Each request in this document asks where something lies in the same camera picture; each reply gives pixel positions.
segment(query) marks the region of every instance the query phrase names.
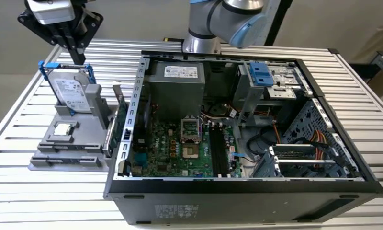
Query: green motherboard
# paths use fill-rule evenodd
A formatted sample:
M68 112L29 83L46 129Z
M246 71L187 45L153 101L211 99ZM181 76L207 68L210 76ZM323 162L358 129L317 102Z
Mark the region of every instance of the green motherboard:
M190 132L193 124L185 124ZM230 177L241 177L239 162L230 153L237 145L231 127L223 129L223 154L230 166ZM149 136L149 151L145 162L136 163L137 176L142 177L217 177L213 175L209 126L201 127L201 141L181 140L181 124L154 122Z

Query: barcode sticker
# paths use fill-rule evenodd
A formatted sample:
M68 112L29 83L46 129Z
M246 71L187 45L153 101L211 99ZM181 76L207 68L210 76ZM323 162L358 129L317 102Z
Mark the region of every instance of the barcode sticker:
M198 78L197 67L190 66L166 66L165 77L167 78Z
M230 117L234 118L235 114L237 114L237 111L235 111L235 109L233 109L231 112L230 112Z

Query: case label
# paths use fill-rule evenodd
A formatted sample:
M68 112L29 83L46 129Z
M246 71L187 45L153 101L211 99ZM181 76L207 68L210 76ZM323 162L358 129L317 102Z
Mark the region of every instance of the case label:
M197 67L190 66L166 66L165 77L167 78L198 78Z
M154 205L158 218L194 218L198 205Z

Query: blue drive bracket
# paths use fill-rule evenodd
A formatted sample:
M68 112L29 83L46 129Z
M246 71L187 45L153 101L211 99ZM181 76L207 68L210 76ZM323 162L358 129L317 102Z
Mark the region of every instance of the blue drive bracket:
M49 79L48 79L48 72L46 72L46 70L52 70L52 69L78 69L78 70L80 70L80 69L85 69L85 70L88 70L89 83L96 84L94 68L93 68L90 65L85 65L85 66L76 66L76 65L73 65L73 66L70 66L70 65L62 65L62 64L56 63L56 62L49 62L49 63L46 63L46 65L44 66L44 61L40 61L40 62L38 62L38 69L40 69L40 72L41 72L41 74L42 74L44 79L48 81L49 87L50 87L52 92L53 92L53 94L54 94L54 96L56 96L56 98L57 98L58 104L61 104L61 100L60 100L58 97L57 97L57 93L56 93L56 91L54 91L54 89L53 89L53 87L52 87L50 81L49 81ZM72 116L76 114L76 111L72 110L70 108L69 108L69 112L70 112L70 115L72 115Z
M274 85L274 79L266 63L250 62L250 74L255 86Z

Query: black plastic frame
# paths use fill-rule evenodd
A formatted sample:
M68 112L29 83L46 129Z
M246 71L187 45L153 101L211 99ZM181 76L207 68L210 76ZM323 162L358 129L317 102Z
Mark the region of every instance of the black plastic frame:
M333 122L334 130L339 134L343 143L350 151L354 161L358 165L359 172L364 177L364 182L355 181L163 181L162 179L156 180L113 180L114 173L114 162L110 165L109 177L106 181L105 195L108 193L124 193L124 194L148 194L148 193L201 193L201 194L226 194L226 193L338 193L338 197L346 194L352 196L355 199L358 194L383 194L383 187L372 175L371 170L362 158L360 153L351 141L350 136L339 122L335 112L325 99L325 94L315 82L315 79L301 59L287 58L257 58L251 56L226 56L226 55L211 55L211 54L181 54L181 53L165 53L154 51L142 51L142 55L146 55L153 60L161 61L183 61L173 59L175 55L182 55L183 59L187 60L189 56L198 57L202 61L205 57L215 57L219 61L289 61L295 62L305 79L313 89L314 97L318 98L321 106L323 107L327 116Z

